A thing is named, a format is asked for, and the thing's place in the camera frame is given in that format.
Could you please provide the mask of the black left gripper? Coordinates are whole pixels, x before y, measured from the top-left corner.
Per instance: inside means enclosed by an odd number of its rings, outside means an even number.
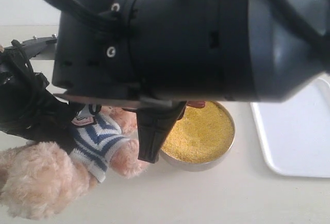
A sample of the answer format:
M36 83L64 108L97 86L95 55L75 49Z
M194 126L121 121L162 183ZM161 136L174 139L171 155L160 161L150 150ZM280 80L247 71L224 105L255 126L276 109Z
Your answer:
M53 96L47 78L34 72L19 51L1 52L1 131L37 142L52 141L70 154L76 147L70 130L76 108Z

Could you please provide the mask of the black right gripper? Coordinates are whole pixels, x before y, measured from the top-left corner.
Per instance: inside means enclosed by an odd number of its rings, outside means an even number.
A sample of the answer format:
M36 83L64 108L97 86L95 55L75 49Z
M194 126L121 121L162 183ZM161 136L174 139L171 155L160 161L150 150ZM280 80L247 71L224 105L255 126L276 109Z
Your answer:
M131 108L250 100L249 0L75 0L110 33L60 17L53 85L65 98Z

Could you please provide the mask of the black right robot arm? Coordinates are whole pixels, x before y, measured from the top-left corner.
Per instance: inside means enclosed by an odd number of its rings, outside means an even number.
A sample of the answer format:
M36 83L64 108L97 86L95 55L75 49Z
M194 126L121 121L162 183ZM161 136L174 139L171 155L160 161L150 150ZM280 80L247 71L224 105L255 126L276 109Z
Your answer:
M280 102L329 72L329 0L67 0L52 83L137 115L154 163L191 100Z

